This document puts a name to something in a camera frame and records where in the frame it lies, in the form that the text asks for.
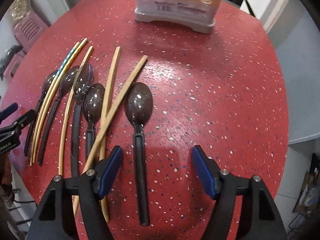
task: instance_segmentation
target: pink plastic chair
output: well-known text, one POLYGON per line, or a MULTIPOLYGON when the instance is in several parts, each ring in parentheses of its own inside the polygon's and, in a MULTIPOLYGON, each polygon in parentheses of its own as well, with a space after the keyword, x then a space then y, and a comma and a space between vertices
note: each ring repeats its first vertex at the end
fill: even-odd
POLYGON ((23 51, 18 52, 16 55, 13 56, 12 60, 8 64, 7 68, 3 73, 3 77, 10 82, 16 73, 22 59, 26 54, 23 51))
POLYGON ((33 11, 30 11, 14 28, 13 33, 23 50, 28 52, 40 35, 46 30, 47 25, 33 11))

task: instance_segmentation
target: blue gripper pad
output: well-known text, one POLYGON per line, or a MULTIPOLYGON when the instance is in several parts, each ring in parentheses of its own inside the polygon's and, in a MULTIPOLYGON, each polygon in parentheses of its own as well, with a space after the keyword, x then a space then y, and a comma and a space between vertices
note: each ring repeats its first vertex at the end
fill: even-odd
POLYGON ((122 148, 120 146, 115 146, 111 151, 108 159, 109 158, 109 165, 107 166, 106 171, 101 177, 99 190, 100 199, 104 198, 111 190, 113 182, 123 161, 122 148))
POLYGON ((204 192, 209 195, 210 198, 214 199, 217 194, 214 187, 214 179, 206 166, 200 151, 202 151, 201 147, 194 146, 191 152, 191 160, 197 170, 204 192))

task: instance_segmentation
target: round table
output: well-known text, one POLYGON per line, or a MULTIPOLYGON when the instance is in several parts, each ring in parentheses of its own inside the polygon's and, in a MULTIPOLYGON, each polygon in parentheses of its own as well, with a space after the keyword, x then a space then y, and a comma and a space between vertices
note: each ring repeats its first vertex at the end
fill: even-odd
MULTIPOLYGON (((81 63, 92 45, 89 62, 94 66, 94 83, 103 85, 115 47, 121 46, 113 98, 142 55, 148 55, 137 81, 150 87, 154 100, 145 126, 151 225, 141 227, 138 222, 133 128, 123 106, 107 133, 107 152, 115 145, 124 151, 123 166, 108 195, 108 225, 115 239, 200 239, 214 203, 190 163, 194 145, 201 145, 207 156, 234 175, 260 175, 272 196, 276 195, 288 142, 281 69, 258 19, 228 3, 221 4, 210 35, 172 23, 136 22, 134 9, 134 0, 83 0, 58 19, 36 41, 10 83, 2 108, 12 102, 20 108, 3 125, 35 107, 46 76, 83 38, 90 42, 73 65, 81 63)), ((20 136, 21 145, 10 153, 36 202, 58 173, 66 101, 67 96, 57 110, 42 167, 29 167, 23 156, 27 129, 20 136)), ((84 117, 81 129, 79 170, 84 166, 84 117)), ((70 133, 68 127, 65 177, 70 177, 70 133)), ((237 198, 229 239, 235 238, 240 206, 237 198)), ((80 214, 76 222, 80 238, 86 239, 80 214)))

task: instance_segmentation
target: spoon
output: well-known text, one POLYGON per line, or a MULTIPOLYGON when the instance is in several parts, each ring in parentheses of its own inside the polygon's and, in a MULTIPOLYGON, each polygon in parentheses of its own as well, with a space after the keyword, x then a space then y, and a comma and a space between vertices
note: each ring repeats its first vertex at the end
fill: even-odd
POLYGON ((124 100, 124 110, 129 122, 134 127, 134 175, 136 179, 139 222, 142 226, 150 224, 143 127, 151 117, 152 108, 152 94, 148 86, 140 82, 134 83, 124 100))
POLYGON ((101 116, 102 103, 104 96, 104 86, 100 83, 94 84, 88 91, 84 99, 84 118, 86 119, 88 126, 85 133, 85 159, 91 151, 94 143, 94 126, 98 122, 101 116))
POLYGON ((90 63, 86 63, 79 75, 78 81, 74 86, 73 94, 76 105, 72 117, 71 129, 71 177, 78 176, 78 151, 79 151, 79 130, 80 130, 80 117, 81 108, 84 97, 90 89, 92 82, 93 67, 90 63))
POLYGON ((45 147, 47 145, 48 135, 49 135, 49 132, 51 129, 53 118, 56 114, 56 111, 57 111, 57 108, 58 108, 59 103, 61 101, 61 98, 63 98, 71 90, 72 85, 73 85, 73 81, 75 79, 75 76, 76 76, 79 68, 80 68, 80 66, 75 66, 75 67, 71 68, 70 70, 68 70, 68 72, 63 76, 63 78, 61 80, 61 83, 59 86, 59 94, 58 94, 55 102, 52 105, 47 123, 44 128, 44 133, 42 135, 39 156, 38 156, 38 161, 37 161, 40 166, 42 166, 42 164, 43 164, 45 147))
MULTIPOLYGON (((42 85, 41 96, 40 96, 38 103, 36 104, 36 108, 35 108, 36 116, 38 116, 38 114, 39 114, 39 110, 40 110, 40 107, 43 103, 44 97, 47 94, 47 92, 50 88, 50 85, 51 85, 54 77, 56 76, 57 72, 58 72, 58 70, 55 70, 49 76, 47 76, 47 78, 45 79, 45 81, 42 85)), ((32 137, 32 133, 33 133, 34 128, 35 128, 35 121, 32 121, 29 126, 29 130, 28 130, 28 134, 27 134, 27 138, 26 138, 26 143, 25 143, 24 149, 23 149, 23 153, 25 156, 27 156, 28 151, 29 151, 31 137, 32 137)))

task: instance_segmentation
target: container base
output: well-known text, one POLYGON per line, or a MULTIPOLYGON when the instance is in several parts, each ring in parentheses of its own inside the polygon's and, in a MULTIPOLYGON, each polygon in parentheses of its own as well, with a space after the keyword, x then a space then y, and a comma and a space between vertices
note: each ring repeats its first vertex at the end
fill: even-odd
POLYGON ((177 17, 177 16, 168 16, 168 15, 159 15, 151 12, 141 12, 138 8, 134 10, 135 19, 139 22, 153 22, 153 21, 167 21, 173 23, 179 23, 185 26, 190 27, 195 32, 210 34, 212 28, 214 27, 216 20, 213 19, 212 23, 205 24, 188 18, 177 17))

